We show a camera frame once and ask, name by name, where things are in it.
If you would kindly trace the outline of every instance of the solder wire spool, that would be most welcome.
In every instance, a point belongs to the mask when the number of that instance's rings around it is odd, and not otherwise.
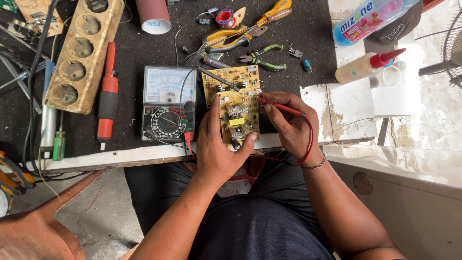
[[[229,8],[218,12],[217,18],[215,20],[217,21],[217,24],[220,28],[231,28],[236,23],[234,12]]]

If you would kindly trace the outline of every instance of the red probe wire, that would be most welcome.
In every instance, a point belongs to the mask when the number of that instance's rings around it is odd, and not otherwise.
[[[269,102],[269,101],[265,100],[262,97],[258,97],[258,101],[263,102],[264,104],[272,104],[275,107],[277,107],[278,109],[281,109],[281,110],[284,110],[286,112],[292,113],[292,114],[294,114],[296,116],[299,116],[299,117],[304,117],[308,121],[308,126],[310,127],[310,130],[311,130],[311,142],[310,142],[310,146],[308,148],[308,152],[306,153],[306,156],[303,158],[303,161],[301,161],[301,162],[297,161],[297,164],[291,164],[291,163],[287,162],[286,160],[278,160],[278,159],[267,157],[267,156],[261,156],[261,155],[250,155],[250,156],[251,157],[261,157],[261,158],[271,159],[273,161],[280,161],[280,162],[283,162],[283,163],[285,163],[287,165],[291,165],[291,166],[294,166],[294,167],[301,166],[302,164],[304,164],[306,162],[306,160],[308,159],[308,156],[311,153],[311,149],[313,149],[313,140],[315,139],[315,133],[313,131],[313,125],[311,124],[310,119],[300,111],[294,110],[294,109],[292,109],[290,107],[287,107],[285,105],[281,105],[281,104],[274,103],[274,102]]]

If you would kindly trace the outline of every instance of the left hand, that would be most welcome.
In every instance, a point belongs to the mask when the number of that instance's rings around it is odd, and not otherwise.
[[[197,171],[201,184],[217,191],[245,162],[254,150],[256,132],[249,133],[241,148],[232,152],[221,139],[220,98],[213,96],[212,108],[202,119],[197,137]]]

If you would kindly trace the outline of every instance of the right hand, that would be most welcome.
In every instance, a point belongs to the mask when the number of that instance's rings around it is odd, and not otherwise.
[[[310,119],[313,125],[314,140],[311,140],[311,130],[305,118],[296,117],[294,114],[286,111],[280,111],[272,104],[265,104],[265,107],[260,109],[262,113],[268,115],[269,120],[278,131],[282,147],[298,161],[303,161],[308,152],[310,142],[313,142],[313,149],[302,166],[311,167],[318,165],[322,161],[323,155],[317,142],[319,120],[316,111],[292,93],[270,91],[267,93],[262,92],[259,96],[267,101],[300,111]]]

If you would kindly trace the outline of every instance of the glue bottle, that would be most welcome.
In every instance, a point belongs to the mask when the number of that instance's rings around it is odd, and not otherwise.
[[[401,17],[419,0],[365,0],[334,29],[334,40],[350,46]]]
[[[347,84],[362,78],[375,75],[382,70],[382,67],[387,65],[390,60],[403,53],[406,48],[394,50],[391,52],[369,52],[358,59],[349,62],[335,72],[335,78],[341,84]]]

